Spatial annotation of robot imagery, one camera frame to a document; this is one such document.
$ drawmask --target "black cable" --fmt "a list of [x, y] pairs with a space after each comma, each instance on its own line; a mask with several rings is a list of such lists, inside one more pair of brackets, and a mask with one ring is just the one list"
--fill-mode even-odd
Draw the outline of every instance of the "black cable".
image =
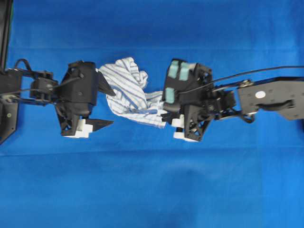
[[184, 92], [179, 92], [179, 94], [187, 94], [187, 93], [193, 92], [195, 90], [205, 88], [209, 85], [212, 85], [213, 83], [223, 81], [223, 80], [227, 80], [227, 79], [231, 79], [231, 78], [238, 77], [238, 76], [242, 76], [242, 75], [249, 75], [249, 74], [253, 74], [253, 73], [257, 73], [257, 72], [268, 71], [268, 70], [278, 70], [278, 69], [284, 69], [284, 68], [304, 68], [304, 66], [277, 66], [277, 67], [272, 67], [272, 68], [264, 68], [264, 69], [259, 69], [259, 70], [246, 71], [246, 72], [238, 73], [236, 75], [231, 75], [231, 76], [222, 77], [222, 78], [213, 80], [212, 82], [209, 82], [209, 83], [207, 83], [205, 85], [202, 85], [200, 87], [197, 87], [197, 88], [194, 88], [194, 89], [191, 89], [191, 90], [187, 90], [187, 91], [184, 91]]
[[41, 89], [20, 89], [20, 90], [13, 91], [13, 92], [1, 93], [0, 96], [10, 95], [10, 94], [18, 94], [18, 93], [26, 92], [26, 91], [41, 91]]
[[65, 85], [68, 84], [68, 83], [77, 81], [77, 80], [79, 80], [79, 79], [81, 79], [81, 77], [74, 77], [74, 78], [68, 79], [68, 80], [66, 80], [65, 82], [61, 83], [60, 85], [56, 85], [56, 86], [54, 86], [54, 87], [52, 87], [52, 88], [53, 88], [53, 89], [59, 88], [59, 87], [65, 86]]

